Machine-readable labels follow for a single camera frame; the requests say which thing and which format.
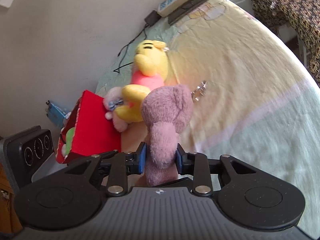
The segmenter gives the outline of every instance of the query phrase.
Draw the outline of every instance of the white power strip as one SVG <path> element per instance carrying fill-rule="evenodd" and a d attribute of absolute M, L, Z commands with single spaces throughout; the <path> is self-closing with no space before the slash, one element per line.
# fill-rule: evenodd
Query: white power strip
<path fill-rule="evenodd" d="M 179 6 L 184 4 L 188 0 L 165 0 L 159 4 L 157 13 L 161 17 L 167 17 L 170 13 L 172 13 Z"/>

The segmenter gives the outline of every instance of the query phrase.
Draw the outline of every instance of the gray ribbed plate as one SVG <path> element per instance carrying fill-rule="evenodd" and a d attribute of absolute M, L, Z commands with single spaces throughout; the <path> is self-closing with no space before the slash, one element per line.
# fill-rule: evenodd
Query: gray ribbed plate
<path fill-rule="evenodd" d="M 187 188 L 138 188 L 110 198 L 83 225 L 64 231 L 25 228 L 15 240 L 307 240 L 298 228 L 253 231 L 226 219 L 209 198 Z"/>

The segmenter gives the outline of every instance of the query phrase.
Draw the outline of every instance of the camera lens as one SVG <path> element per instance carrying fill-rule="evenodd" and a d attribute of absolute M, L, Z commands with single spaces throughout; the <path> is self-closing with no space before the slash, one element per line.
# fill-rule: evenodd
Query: camera lens
<path fill-rule="evenodd" d="M 33 163 L 33 153 L 29 147 L 27 147 L 24 150 L 24 160 L 26 161 L 26 164 L 29 166 L 31 166 Z"/>
<path fill-rule="evenodd" d="M 50 148 L 50 140 L 49 140 L 49 137 L 47 135 L 44 137 L 44 147 L 47 150 L 49 150 L 49 148 Z"/>
<path fill-rule="evenodd" d="M 39 159 L 43 155 L 43 145 L 42 145 L 42 141 L 39 138 L 35 140 L 35 153 Z"/>

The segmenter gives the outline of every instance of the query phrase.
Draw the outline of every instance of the blue bow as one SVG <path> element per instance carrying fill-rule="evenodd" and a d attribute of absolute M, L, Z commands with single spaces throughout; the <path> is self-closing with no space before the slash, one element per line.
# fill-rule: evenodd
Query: blue bow
<path fill-rule="evenodd" d="M 108 103 L 110 111 L 114 111 L 120 105 L 123 105 L 123 99 L 121 98 L 119 98 L 118 100 L 110 101 Z"/>

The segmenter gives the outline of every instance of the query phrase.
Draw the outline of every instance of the red fabric box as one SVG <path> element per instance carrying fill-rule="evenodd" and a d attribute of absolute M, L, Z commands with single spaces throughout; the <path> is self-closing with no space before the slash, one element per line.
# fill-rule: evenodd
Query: red fabric box
<path fill-rule="evenodd" d="M 85 90 L 61 132 L 56 159 L 58 163 L 68 163 L 79 157 L 100 154 L 117 149 L 121 152 L 121 133 L 113 127 L 112 120 L 105 118 L 107 110 L 103 98 Z M 67 131 L 74 127 L 71 151 L 64 158 L 61 149 Z"/>

